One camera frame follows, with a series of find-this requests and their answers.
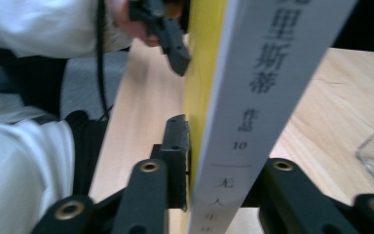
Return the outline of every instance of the white shirt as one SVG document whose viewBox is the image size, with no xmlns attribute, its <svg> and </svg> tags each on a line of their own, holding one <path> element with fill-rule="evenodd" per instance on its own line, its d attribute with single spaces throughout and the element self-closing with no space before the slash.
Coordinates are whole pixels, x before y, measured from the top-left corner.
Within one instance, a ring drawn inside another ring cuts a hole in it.
<svg viewBox="0 0 374 234">
<path fill-rule="evenodd" d="M 30 233 L 49 206 L 72 193 L 73 136 L 64 121 L 40 126 L 22 116 L 7 124 L 5 111 L 8 122 L 23 113 L 0 104 L 0 234 Z"/>
<path fill-rule="evenodd" d="M 0 48 L 17 57 L 93 56 L 95 13 L 94 0 L 0 0 Z M 129 35 L 107 19 L 105 51 L 128 47 Z"/>
</svg>

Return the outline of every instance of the wooden table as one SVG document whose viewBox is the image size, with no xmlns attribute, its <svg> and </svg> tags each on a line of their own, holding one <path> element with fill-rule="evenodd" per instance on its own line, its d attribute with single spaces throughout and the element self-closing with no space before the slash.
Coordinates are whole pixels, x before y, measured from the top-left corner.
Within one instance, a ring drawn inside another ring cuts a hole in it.
<svg viewBox="0 0 374 234">
<path fill-rule="evenodd" d="M 132 166 L 161 143 L 166 120 L 183 113 L 184 78 L 159 48 L 135 41 L 96 169 L 91 196 L 100 201 L 127 185 Z M 374 193 L 355 156 L 374 133 L 374 53 L 329 49 L 271 157 L 297 163 L 322 193 L 351 204 Z M 171 233 L 181 233 L 171 212 Z M 241 209 L 228 233 L 261 233 L 256 209 Z"/>
</svg>

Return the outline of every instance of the white book cover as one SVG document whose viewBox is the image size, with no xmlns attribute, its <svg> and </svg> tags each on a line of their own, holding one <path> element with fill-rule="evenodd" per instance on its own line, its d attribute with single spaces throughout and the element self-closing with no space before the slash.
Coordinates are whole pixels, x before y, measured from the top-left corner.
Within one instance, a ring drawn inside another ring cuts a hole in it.
<svg viewBox="0 0 374 234">
<path fill-rule="evenodd" d="M 191 4 L 188 233 L 224 233 L 355 0 Z"/>
</svg>

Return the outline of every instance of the black clamp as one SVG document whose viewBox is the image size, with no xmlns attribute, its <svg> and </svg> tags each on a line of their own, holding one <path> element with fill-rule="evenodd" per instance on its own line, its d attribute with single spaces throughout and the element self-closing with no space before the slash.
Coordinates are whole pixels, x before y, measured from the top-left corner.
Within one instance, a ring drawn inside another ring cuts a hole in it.
<svg viewBox="0 0 374 234">
<path fill-rule="evenodd" d="M 146 24 L 147 34 L 159 38 L 172 70 L 183 76 L 190 63 L 190 55 L 183 43 L 183 32 L 177 20 L 165 18 L 163 0 L 130 0 L 130 19 Z"/>
<path fill-rule="evenodd" d="M 167 121 L 163 144 L 136 164 L 127 188 L 98 204 L 87 196 L 56 202 L 33 234 L 168 233 L 168 209 L 186 209 L 188 126 L 184 115 Z M 352 206 L 323 195 L 286 159 L 269 159 L 242 207 L 259 208 L 265 233 L 374 233 L 374 194 Z"/>
</svg>

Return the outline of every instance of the black cable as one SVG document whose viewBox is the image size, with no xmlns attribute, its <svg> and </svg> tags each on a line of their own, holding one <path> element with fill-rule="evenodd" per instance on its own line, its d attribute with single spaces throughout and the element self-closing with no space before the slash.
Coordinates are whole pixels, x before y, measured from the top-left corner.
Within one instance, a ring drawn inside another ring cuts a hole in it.
<svg viewBox="0 0 374 234">
<path fill-rule="evenodd" d="M 114 107 L 114 104 L 112 104 L 110 107 L 108 107 L 108 113 L 111 112 L 111 110 L 112 110 L 113 107 Z M 98 121 L 103 120 L 104 117 L 106 117 L 106 116 L 105 116 L 105 113 L 103 113 L 103 114 L 101 115 L 101 117 L 99 117 Z"/>
<path fill-rule="evenodd" d="M 107 101 L 105 98 L 104 87 L 104 25 L 105 25 L 105 3 L 104 0 L 98 0 L 96 11 L 96 71 L 98 80 L 99 96 L 104 111 L 104 116 L 109 120 Z"/>
</svg>

